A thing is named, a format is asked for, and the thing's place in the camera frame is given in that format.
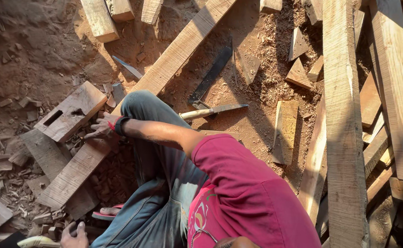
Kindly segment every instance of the flip-flop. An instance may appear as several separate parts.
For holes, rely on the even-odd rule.
[[[114,206],[113,208],[122,208],[122,207],[123,207],[123,204],[118,204],[118,205]],[[93,214],[91,216],[96,219],[104,220],[104,221],[113,221],[115,218],[114,215],[105,215],[105,214],[101,214],[100,212],[93,212]]]

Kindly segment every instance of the soil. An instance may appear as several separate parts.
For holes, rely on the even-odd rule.
[[[79,77],[81,82],[88,80],[101,90],[105,83],[122,80],[123,87],[129,92],[137,79],[111,56],[124,60],[142,74],[146,73],[205,2],[165,0],[157,23],[147,25],[140,20],[143,1],[132,0],[135,20],[117,23],[120,39],[103,44],[93,37],[79,0],[19,3],[0,0],[0,102],[7,98],[13,100],[12,104],[0,107],[0,136],[11,136],[5,141],[6,150],[13,153],[22,147],[16,136],[22,126],[20,123],[35,124],[35,121],[27,122],[27,111],[35,107],[30,104],[21,108],[18,105],[24,97],[41,101],[39,111],[48,113],[76,88],[72,76]],[[159,94],[159,98],[177,113],[193,111],[187,100],[225,46],[231,46],[233,41],[234,46],[261,59],[250,86],[245,82],[239,63],[236,63],[235,81],[232,62],[229,61],[202,99],[209,106],[239,103],[249,104],[248,109],[223,113],[214,121],[194,120],[192,128],[240,133],[240,142],[286,179],[296,194],[314,126],[316,105],[323,89],[323,82],[305,90],[284,80],[293,64],[287,62],[287,58],[291,35],[297,26],[310,46],[308,52],[300,56],[304,69],[309,71],[322,55],[322,26],[311,25],[300,0],[284,0],[282,11],[271,15],[259,13],[258,0],[238,0]],[[363,82],[372,66],[364,37],[360,44],[363,49],[358,54],[358,73],[359,82]],[[4,60],[5,52],[10,61],[7,61],[7,56]],[[139,62],[136,56],[141,53],[146,58]],[[299,103],[293,161],[289,166],[271,160],[278,101]],[[11,174],[20,170],[14,168]],[[17,191],[25,195],[19,187]],[[24,206],[32,203],[31,200],[19,200],[19,197],[17,201],[23,202]],[[38,204],[29,205],[27,209],[45,211],[45,207]],[[14,218],[18,217],[22,216],[17,213]],[[31,226],[31,219],[25,219],[25,224]]]

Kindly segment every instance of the man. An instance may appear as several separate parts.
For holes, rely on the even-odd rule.
[[[91,248],[320,247],[288,184],[230,135],[196,132],[146,90],[128,94],[122,116],[105,113],[85,136],[133,139],[138,190]],[[88,247],[79,224],[63,248]]]

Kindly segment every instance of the blue jeans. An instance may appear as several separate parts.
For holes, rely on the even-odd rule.
[[[128,94],[121,114],[191,128],[147,90]],[[134,139],[138,190],[91,248],[187,247],[189,205],[208,179],[183,151]]]

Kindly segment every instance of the pink t-shirt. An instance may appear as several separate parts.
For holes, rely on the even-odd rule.
[[[189,207],[188,248],[200,228],[216,240],[246,236],[262,248],[321,247],[290,186],[232,136],[204,138],[192,161],[209,180]],[[195,248],[214,245],[204,232],[193,240]]]

